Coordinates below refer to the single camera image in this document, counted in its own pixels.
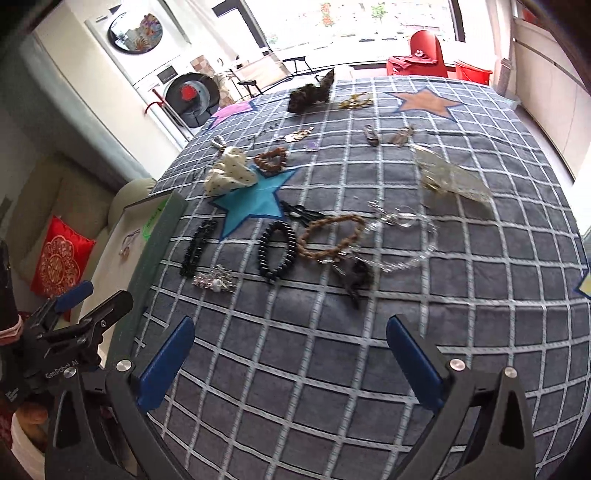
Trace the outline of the black beaded barrette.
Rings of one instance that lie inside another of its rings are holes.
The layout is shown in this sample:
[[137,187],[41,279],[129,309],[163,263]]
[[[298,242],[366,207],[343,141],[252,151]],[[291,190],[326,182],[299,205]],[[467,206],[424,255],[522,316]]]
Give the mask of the black beaded barrette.
[[197,266],[207,240],[211,238],[217,226],[216,220],[204,220],[200,223],[197,231],[194,232],[185,250],[180,267],[180,275],[184,278],[192,278],[197,272]]

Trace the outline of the black claw hair clip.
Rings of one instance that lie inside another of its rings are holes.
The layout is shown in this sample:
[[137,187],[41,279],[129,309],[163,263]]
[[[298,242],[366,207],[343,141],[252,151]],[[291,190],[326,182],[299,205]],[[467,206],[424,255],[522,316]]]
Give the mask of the black claw hair clip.
[[342,287],[345,288],[353,307],[359,309],[360,289],[367,287],[373,278],[369,264],[353,256],[339,256],[332,259],[332,270],[342,281]]

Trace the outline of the red embroidered cushion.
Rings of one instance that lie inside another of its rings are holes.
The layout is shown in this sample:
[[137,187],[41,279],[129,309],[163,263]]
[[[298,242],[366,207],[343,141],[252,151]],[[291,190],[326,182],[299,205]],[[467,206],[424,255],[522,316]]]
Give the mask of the red embroidered cushion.
[[80,283],[96,241],[79,234],[55,215],[41,240],[31,290],[53,299]]

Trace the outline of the beige sofa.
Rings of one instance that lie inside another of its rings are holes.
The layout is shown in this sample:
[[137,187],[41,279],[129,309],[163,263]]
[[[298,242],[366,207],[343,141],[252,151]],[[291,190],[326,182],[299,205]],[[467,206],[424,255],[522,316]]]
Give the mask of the beige sofa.
[[63,155],[38,162],[16,201],[6,238],[21,314],[91,279],[124,208],[145,199],[154,185],[154,179],[140,178],[114,192]]

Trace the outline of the white polka dot scrunchie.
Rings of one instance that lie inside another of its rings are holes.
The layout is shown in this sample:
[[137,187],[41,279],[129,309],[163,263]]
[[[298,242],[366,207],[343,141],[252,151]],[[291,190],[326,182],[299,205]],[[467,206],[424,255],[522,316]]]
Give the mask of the white polka dot scrunchie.
[[249,188],[259,182],[256,172],[246,164],[242,149],[226,147],[221,158],[208,170],[204,180],[204,193],[209,197],[228,194],[233,190]]

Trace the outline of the white pearl hair clip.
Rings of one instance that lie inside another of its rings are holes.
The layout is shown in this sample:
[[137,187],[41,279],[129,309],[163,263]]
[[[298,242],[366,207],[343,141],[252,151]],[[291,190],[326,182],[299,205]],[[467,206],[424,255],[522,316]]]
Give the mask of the white pearl hair clip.
[[216,135],[211,139],[211,146],[216,149],[219,153],[222,153],[228,144],[226,144],[224,138],[221,135]]

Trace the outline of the white washing machine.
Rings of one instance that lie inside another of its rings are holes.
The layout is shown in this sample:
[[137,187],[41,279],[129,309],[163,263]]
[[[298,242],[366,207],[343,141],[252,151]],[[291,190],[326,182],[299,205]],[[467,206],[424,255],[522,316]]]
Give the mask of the white washing machine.
[[134,84],[144,114],[179,149],[197,135],[218,110],[221,91],[212,74],[198,73],[182,56],[169,60]]

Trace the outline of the clear plastic hair claw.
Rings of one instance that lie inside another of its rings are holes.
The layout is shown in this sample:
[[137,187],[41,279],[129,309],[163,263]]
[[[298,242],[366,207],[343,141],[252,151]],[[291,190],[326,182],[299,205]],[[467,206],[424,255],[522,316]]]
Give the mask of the clear plastic hair claw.
[[412,151],[425,186],[483,204],[492,200],[491,190],[470,171],[446,161],[431,149],[416,145]]

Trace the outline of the white stacked dryer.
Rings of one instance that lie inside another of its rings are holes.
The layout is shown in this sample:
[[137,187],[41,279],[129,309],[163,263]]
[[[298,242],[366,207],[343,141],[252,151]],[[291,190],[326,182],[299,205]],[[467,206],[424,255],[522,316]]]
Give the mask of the white stacked dryer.
[[84,24],[131,85],[190,46],[164,1],[118,1]]

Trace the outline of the purple heart hair clip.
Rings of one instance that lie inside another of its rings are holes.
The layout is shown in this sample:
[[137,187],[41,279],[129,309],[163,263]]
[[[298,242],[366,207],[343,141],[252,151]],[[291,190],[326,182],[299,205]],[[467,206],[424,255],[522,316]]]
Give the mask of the purple heart hair clip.
[[305,151],[310,152],[310,153],[318,152],[318,148],[320,148],[320,146],[318,145],[318,142],[310,141],[305,146]]

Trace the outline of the dark leopard print scrunchie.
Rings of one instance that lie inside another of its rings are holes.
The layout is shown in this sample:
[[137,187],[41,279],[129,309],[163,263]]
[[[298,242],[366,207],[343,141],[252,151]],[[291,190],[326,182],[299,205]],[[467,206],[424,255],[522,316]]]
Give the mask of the dark leopard print scrunchie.
[[308,107],[318,103],[327,103],[331,96],[332,84],[335,82],[335,70],[331,69],[315,84],[305,84],[290,92],[287,103],[287,112],[293,114],[304,113]]

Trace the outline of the black folding chair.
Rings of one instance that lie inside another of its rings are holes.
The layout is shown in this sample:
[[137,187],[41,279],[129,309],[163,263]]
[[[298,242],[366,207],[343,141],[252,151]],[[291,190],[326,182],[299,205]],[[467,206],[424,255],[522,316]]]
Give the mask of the black folding chair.
[[287,67],[291,77],[311,75],[315,73],[314,69],[311,68],[311,65],[308,64],[307,57],[304,55],[284,58],[283,65]]

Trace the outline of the white low cabinet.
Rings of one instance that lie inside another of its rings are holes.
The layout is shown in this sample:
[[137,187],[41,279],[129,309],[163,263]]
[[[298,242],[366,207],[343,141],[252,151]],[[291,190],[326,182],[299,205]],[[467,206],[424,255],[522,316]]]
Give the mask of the white low cabinet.
[[515,18],[513,39],[517,96],[578,177],[590,148],[590,94],[550,32]]

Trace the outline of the red plastic bin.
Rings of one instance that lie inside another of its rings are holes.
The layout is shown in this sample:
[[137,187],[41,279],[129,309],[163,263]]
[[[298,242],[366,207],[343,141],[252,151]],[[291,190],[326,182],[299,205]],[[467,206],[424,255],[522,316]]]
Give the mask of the red plastic bin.
[[457,61],[455,63],[456,78],[481,85],[489,85],[492,75],[491,70],[482,69],[471,64]]

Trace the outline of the red plastic chair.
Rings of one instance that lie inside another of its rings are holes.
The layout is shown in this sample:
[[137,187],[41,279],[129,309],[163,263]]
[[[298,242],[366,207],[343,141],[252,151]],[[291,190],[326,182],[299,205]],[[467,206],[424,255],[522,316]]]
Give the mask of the red plastic chair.
[[387,60],[388,76],[448,77],[442,47],[435,34],[427,30],[417,31],[410,39],[410,48],[410,55],[392,56]]

